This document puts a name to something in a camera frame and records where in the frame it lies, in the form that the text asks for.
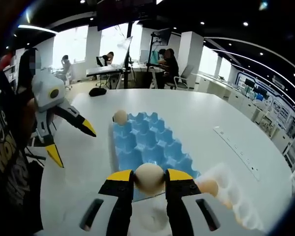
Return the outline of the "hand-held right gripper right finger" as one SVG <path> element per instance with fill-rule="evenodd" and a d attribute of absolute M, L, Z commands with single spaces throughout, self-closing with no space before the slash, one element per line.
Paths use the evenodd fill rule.
<path fill-rule="evenodd" d="M 165 171 L 167 216 L 174 236 L 237 236 L 231 211 L 202 193 L 193 178 L 179 170 Z"/>

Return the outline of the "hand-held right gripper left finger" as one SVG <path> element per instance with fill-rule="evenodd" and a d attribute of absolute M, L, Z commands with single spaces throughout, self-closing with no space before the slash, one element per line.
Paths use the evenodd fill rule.
<path fill-rule="evenodd" d="M 74 216 L 81 218 L 78 235 L 126 236 L 132 215 L 133 170 L 108 176 L 98 193 L 82 201 Z"/>

